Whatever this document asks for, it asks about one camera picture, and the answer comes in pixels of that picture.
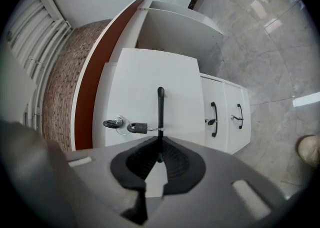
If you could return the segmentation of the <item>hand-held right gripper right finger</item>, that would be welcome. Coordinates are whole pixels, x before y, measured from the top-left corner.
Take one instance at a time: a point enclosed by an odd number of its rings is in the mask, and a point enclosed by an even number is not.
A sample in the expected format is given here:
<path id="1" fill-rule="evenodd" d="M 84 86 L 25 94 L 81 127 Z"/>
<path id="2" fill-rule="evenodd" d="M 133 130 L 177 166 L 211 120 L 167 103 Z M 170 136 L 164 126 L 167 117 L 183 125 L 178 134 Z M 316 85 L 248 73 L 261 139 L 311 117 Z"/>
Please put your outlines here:
<path id="1" fill-rule="evenodd" d="M 271 211 L 286 202 L 281 190 L 237 157 L 192 142 L 174 142 L 204 160 L 203 179 L 190 192 L 166 196 L 148 219 L 147 228 L 244 228 L 255 218 L 236 193 L 233 183 L 245 180 Z"/>

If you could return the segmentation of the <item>person's right white shoe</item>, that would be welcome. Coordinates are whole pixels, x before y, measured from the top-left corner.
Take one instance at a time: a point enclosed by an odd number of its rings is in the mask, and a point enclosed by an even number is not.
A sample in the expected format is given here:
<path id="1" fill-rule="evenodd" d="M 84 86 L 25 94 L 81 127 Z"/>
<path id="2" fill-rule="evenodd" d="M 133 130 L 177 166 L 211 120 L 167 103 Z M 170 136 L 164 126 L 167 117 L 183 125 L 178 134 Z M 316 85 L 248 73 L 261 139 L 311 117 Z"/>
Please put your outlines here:
<path id="1" fill-rule="evenodd" d="M 312 168 L 320 165 L 320 137 L 316 135 L 304 136 L 297 144 L 300 158 Z"/>

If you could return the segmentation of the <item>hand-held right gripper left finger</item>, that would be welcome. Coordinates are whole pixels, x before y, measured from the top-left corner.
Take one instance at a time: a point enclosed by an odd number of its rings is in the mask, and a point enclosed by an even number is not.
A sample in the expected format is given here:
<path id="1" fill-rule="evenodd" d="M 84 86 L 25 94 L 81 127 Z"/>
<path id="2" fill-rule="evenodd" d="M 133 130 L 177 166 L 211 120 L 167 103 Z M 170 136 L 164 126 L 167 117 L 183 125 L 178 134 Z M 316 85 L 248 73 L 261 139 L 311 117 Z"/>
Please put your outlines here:
<path id="1" fill-rule="evenodd" d="M 134 220 L 143 202 L 138 199 L 137 191 L 123 188 L 111 172 L 111 161 L 147 138 L 121 143 L 118 145 L 70 151 L 66 158 L 76 174 L 98 199 L 116 214 Z"/>

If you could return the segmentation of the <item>black padlock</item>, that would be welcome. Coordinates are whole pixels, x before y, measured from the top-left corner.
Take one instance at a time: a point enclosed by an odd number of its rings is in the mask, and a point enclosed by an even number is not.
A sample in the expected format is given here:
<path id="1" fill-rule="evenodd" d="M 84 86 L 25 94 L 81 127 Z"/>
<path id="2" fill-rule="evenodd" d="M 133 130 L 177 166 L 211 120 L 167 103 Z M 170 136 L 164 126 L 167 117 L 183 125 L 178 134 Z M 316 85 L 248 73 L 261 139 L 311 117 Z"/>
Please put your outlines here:
<path id="1" fill-rule="evenodd" d="M 130 133 L 147 134 L 148 124 L 147 123 L 130 123 L 127 126 L 127 130 Z"/>

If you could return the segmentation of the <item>white desk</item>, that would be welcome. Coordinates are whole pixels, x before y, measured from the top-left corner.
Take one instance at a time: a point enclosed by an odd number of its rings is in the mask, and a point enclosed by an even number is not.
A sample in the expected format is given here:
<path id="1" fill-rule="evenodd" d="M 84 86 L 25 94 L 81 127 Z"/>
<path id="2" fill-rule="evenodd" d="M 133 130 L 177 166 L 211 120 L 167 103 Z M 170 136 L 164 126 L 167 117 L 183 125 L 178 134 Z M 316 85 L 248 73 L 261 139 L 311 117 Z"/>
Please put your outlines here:
<path id="1" fill-rule="evenodd" d="M 124 48 L 179 54 L 197 60 L 208 57 L 223 39 L 208 17 L 193 10 L 152 0 L 134 0 L 107 25 L 94 43 L 80 71 L 70 118 L 72 150 L 106 147 L 139 139 L 130 124 L 103 126 L 116 66 Z"/>

